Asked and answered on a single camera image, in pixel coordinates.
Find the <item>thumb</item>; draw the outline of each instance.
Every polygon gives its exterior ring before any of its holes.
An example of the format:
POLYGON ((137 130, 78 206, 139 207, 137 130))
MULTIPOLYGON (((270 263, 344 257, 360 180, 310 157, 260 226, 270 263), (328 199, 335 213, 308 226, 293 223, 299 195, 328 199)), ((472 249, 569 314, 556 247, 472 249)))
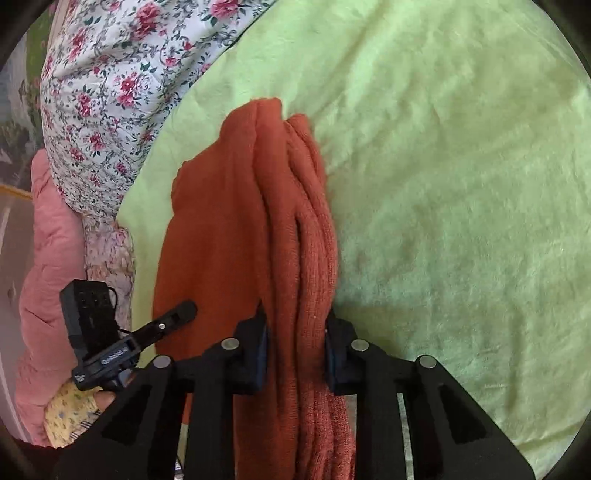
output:
POLYGON ((115 394, 106 390, 99 390, 94 393, 96 406, 100 411, 105 411, 106 408, 115 400, 115 394))

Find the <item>light green fabric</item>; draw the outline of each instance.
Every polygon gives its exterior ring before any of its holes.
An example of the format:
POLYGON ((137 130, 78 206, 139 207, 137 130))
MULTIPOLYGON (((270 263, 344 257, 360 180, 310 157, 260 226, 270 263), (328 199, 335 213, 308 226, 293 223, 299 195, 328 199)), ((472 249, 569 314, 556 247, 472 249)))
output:
POLYGON ((324 155, 337 313, 389 353, 438 357, 541 476, 591 407, 590 83, 530 0, 281 0, 167 119, 125 197, 134 326, 177 169, 231 110, 279 97, 324 155))

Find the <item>pink quilt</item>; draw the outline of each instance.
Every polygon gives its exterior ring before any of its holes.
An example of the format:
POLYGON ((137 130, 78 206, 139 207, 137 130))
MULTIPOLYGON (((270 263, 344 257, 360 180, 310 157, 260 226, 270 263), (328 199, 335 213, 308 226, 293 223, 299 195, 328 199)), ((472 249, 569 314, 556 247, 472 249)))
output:
POLYGON ((86 278, 80 218, 60 196, 45 150, 33 158, 35 260, 21 292, 20 315, 26 350, 19 361, 15 402, 36 445, 49 446, 44 410, 76 364, 61 313, 59 293, 86 278))

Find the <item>pink blanket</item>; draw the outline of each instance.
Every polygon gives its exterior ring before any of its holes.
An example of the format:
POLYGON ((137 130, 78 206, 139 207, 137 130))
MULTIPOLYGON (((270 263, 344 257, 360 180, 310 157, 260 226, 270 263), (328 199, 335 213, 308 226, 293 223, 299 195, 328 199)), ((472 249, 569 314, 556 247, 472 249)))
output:
POLYGON ((36 445, 49 446, 44 410, 76 364, 61 313, 59 293, 74 278, 86 278, 80 218, 66 205, 51 178, 45 150, 33 158, 35 261, 20 300, 26 350, 18 365, 15 402, 36 445))

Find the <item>folded orange garment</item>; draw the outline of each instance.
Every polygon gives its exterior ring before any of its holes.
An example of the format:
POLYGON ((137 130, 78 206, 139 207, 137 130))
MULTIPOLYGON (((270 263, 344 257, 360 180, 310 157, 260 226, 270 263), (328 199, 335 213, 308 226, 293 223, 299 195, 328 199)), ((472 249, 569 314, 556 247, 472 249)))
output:
POLYGON ((154 316, 185 299, 197 319, 157 345, 175 359, 231 336, 262 300, 270 328, 264 389, 235 397, 241 480, 348 479, 354 441, 343 397, 323 378, 324 321, 337 249, 326 175, 304 115, 278 99, 230 113, 219 139, 174 181, 154 316))

